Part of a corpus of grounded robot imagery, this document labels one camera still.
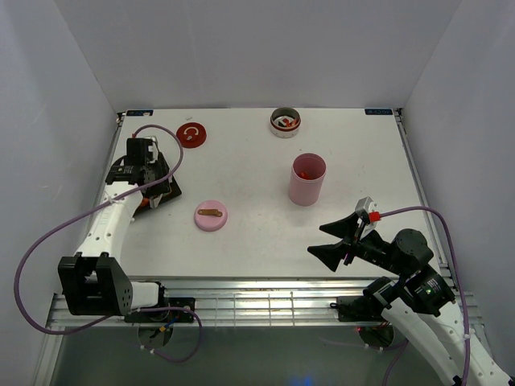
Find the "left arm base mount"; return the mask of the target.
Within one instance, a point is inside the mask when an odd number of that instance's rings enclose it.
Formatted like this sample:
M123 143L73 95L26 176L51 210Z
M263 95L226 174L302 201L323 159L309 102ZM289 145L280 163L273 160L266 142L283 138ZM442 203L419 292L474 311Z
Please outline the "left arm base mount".
M174 310L159 312L138 312L128 314L124 321L128 323L191 323L195 318L186 310L194 311L196 308L195 298L164 298L157 307L174 307Z

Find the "pink cylindrical container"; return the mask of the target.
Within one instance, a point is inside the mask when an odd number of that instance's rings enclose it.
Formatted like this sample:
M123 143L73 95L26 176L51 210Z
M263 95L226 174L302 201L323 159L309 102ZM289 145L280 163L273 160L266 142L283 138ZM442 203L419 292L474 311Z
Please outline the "pink cylindrical container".
M300 154L291 167L288 197L296 205L308 207L317 202L327 171L325 161L312 153ZM300 172L307 173L311 180L301 179Z

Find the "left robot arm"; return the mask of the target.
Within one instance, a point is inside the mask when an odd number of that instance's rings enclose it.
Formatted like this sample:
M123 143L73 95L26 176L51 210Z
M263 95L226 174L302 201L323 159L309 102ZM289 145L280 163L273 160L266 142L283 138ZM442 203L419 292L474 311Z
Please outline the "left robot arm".
M111 166L105 180L103 207L94 216L89 232L71 257L62 257L58 274L68 310L73 315L124 316L142 308L153 321L164 320L170 301L156 282L131 281L122 269L122 245L128 228L144 199L159 201L167 191L144 188L123 193L167 175L163 154L142 165L130 165L124 157Z

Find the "metal tongs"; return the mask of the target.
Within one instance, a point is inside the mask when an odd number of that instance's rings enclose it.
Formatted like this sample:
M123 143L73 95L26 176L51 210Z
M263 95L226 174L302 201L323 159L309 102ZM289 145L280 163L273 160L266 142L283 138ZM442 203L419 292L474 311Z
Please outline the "metal tongs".
M149 198L149 205L150 205L150 208L151 209L155 209L158 207L158 205L160 204L160 201L162 199L162 195L156 195L156 196L153 196L151 198Z

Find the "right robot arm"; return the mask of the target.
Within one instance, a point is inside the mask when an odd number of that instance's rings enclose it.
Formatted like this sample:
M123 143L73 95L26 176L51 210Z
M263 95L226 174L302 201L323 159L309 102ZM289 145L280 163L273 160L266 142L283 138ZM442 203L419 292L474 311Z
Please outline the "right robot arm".
M360 258L397 276L379 277L352 302L331 304L342 320L384 321L398 329L423 355L445 385L512 385L470 329L464 296L456 296L429 262L434 254L418 230L404 228L391 242L374 225L377 211L358 210L320 226L339 238L336 244L311 246L308 252L331 271Z

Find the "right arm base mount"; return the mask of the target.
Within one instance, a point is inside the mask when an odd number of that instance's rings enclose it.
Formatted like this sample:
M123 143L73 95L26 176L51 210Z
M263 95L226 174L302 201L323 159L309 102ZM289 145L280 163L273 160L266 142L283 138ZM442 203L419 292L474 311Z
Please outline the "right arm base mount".
M339 322L385 322L381 316L384 309L392 307L395 300L400 298L382 298L378 296L361 295L359 297L337 297L329 304L337 311Z

